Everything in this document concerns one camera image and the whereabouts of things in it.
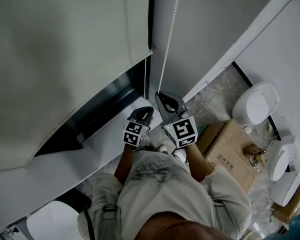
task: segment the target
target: toilet seat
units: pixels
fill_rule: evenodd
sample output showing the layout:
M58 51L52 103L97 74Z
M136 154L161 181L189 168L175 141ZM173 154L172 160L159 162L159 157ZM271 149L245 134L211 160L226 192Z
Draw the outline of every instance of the toilet seat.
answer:
M252 92L246 102L246 116L252 125L258 125L267 118L269 106L259 89Z
M26 227L34 240L82 240L78 216L69 205L51 201L26 219Z
M270 179L274 182L279 180L285 173L288 165L289 158L287 153L285 153L284 150L280 150L280 152L271 159L268 166L268 175Z
M246 90L235 102L232 117L241 125L258 125L279 105L278 93L271 82L260 82Z

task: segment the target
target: cardboard box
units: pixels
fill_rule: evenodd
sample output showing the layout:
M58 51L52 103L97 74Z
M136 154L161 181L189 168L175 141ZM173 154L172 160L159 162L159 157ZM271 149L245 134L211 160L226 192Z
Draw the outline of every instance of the cardboard box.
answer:
M250 136L234 119L209 124L196 143L207 161L226 168L245 192L257 175L243 153L252 144Z
M286 206L283 207L277 203L274 203L271 209L275 218L285 224L289 224L290 220L300 209L300 185Z

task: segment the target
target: tile floor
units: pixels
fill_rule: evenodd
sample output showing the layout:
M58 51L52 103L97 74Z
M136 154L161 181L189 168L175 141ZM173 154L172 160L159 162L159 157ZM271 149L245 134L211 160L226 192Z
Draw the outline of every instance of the tile floor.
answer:
M208 124L230 119L235 102L248 88L249 86L241 75L230 65L209 83L208 86L189 100L186 105L190 109L191 115L195 118L199 135ZM275 136L273 130L271 132L266 131L266 125L268 123L269 121L265 120L263 123L256 125L250 134L254 142L262 148L267 146L267 140L269 138ZM150 143L154 147L165 144L168 147L169 153L175 149L174 144L165 135L160 126L150 132L144 143ZM92 183L96 176L101 172L113 174L120 158L121 156L119 155L95 174L80 183L76 189L88 197L91 197ZM269 181L267 174L262 170L248 192L252 207L250 228L254 230L253 224L257 223L260 227L260 233L263 233L265 236L276 232L281 226L279 222L270 222L270 216L272 214L270 207L273 202L270 199L269 193L272 186L272 182Z

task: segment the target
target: shoulder strap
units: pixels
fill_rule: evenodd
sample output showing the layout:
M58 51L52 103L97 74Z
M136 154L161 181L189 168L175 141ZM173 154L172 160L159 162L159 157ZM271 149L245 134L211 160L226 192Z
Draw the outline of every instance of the shoulder strap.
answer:
M227 206L221 201L221 200L218 200L216 198L213 198L213 192L212 192L212 178L211 177L208 177L205 179L206 181L206 184L207 184L207 187L208 187L208 194L211 198L211 200L213 201L213 204L214 204L214 207L215 207L215 216L217 218L217 221L220 222L220 221L224 221L226 218L228 218L228 221L230 223L232 223L233 225L233 228L240 228L237 221L234 220L232 218L232 216L230 215L230 212L227 208Z
M92 225L92 221L90 219L89 213L88 213L88 209L91 207L91 205L87 205L83 208L83 212L86 218L86 222L88 224L88 231L89 231L89 237L90 240L96 240L95 238L95 233L94 233L94 227Z
M88 213L88 208L90 207L86 206L83 209L90 240L121 240L121 211L114 202L110 189L106 191L105 199L106 205L96 211L95 223L97 223L97 225L94 225L95 227Z

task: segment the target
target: white wall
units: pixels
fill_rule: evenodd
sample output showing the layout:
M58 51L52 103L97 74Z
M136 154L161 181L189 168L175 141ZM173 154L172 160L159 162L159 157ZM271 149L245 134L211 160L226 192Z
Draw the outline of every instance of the white wall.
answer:
M0 169L150 55L149 0L0 0Z
M161 89L185 97L248 29L268 2L179 0ZM175 0L154 1L152 98L159 85L174 4ZM244 48L237 49L236 55ZM218 68L214 74L218 75L222 69Z
M280 104L273 121L280 133L300 137L300 0L292 0L235 61L253 84L274 84ZM300 170L300 158L297 164Z

